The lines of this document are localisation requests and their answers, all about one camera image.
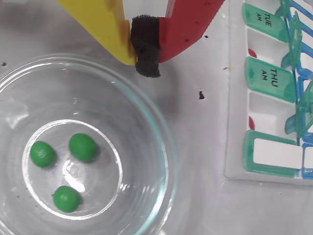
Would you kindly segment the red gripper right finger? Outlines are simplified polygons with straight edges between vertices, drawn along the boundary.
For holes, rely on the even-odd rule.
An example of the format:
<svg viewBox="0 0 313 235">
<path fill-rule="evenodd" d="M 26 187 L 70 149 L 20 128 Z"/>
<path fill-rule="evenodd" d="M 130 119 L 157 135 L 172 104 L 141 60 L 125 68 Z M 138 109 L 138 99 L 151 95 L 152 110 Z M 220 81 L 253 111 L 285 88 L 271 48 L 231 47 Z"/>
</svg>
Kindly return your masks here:
<svg viewBox="0 0 313 235">
<path fill-rule="evenodd" d="M 131 43 L 137 56 L 136 71 L 160 77 L 159 64 L 197 42 L 217 14 L 223 0 L 170 0 L 164 17 L 136 16 Z"/>
</svg>

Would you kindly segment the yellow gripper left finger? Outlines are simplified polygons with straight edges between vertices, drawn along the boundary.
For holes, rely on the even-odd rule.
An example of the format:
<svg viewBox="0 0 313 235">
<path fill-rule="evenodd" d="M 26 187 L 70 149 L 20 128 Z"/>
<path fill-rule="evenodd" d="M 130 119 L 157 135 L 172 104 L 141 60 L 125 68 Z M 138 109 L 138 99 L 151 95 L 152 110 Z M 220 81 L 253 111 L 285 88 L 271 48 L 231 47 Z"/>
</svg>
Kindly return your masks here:
<svg viewBox="0 0 313 235">
<path fill-rule="evenodd" d="M 58 3 L 107 51 L 126 65 L 135 65 L 130 23 L 121 0 L 60 0 Z"/>
</svg>

